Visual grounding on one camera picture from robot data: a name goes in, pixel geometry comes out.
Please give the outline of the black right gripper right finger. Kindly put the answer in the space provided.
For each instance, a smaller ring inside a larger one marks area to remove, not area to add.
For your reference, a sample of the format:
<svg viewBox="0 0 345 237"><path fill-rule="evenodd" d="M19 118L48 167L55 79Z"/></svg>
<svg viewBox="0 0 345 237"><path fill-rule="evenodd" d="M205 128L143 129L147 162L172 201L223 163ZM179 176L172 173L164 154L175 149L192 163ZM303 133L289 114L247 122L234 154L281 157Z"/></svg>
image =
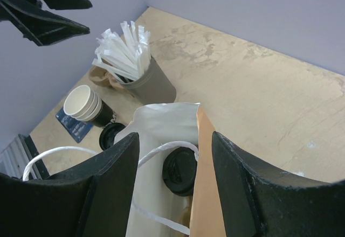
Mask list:
<svg viewBox="0 0 345 237"><path fill-rule="evenodd" d="M218 132L212 159L227 236L344 236L344 181L287 172Z"/></svg>

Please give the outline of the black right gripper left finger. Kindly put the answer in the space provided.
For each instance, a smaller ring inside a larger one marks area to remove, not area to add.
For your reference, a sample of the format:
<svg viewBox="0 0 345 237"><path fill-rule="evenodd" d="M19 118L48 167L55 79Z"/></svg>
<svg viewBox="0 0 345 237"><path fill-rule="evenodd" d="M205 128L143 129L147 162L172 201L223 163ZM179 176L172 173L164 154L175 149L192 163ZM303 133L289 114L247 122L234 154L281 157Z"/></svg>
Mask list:
<svg viewBox="0 0 345 237"><path fill-rule="evenodd" d="M1 236L125 236L139 151L130 133L45 180L1 174Z"/></svg>

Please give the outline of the brown paper takeout bag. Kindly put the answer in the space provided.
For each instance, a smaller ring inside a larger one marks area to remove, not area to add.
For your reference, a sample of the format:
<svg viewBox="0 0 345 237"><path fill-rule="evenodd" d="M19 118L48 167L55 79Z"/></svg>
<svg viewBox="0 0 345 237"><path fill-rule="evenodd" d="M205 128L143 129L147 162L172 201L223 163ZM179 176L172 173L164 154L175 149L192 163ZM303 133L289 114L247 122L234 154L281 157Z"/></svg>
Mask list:
<svg viewBox="0 0 345 237"><path fill-rule="evenodd" d="M224 236L212 161L214 126L199 103L138 108L115 141L140 138L128 236Z"/></svg>

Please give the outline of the black plastic cup lid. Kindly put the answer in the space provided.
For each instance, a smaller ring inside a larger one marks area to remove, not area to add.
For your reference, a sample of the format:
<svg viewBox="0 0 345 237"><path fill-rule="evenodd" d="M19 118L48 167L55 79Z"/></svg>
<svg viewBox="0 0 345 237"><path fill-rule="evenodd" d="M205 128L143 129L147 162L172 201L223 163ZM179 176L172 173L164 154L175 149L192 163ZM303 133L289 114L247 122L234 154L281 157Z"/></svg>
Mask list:
<svg viewBox="0 0 345 237"><path fill-rule="evenodd" d="M162 179L166 187L180 197L192 196L197 172L197 161L194 152L179 147L164 160Z"/></svg>

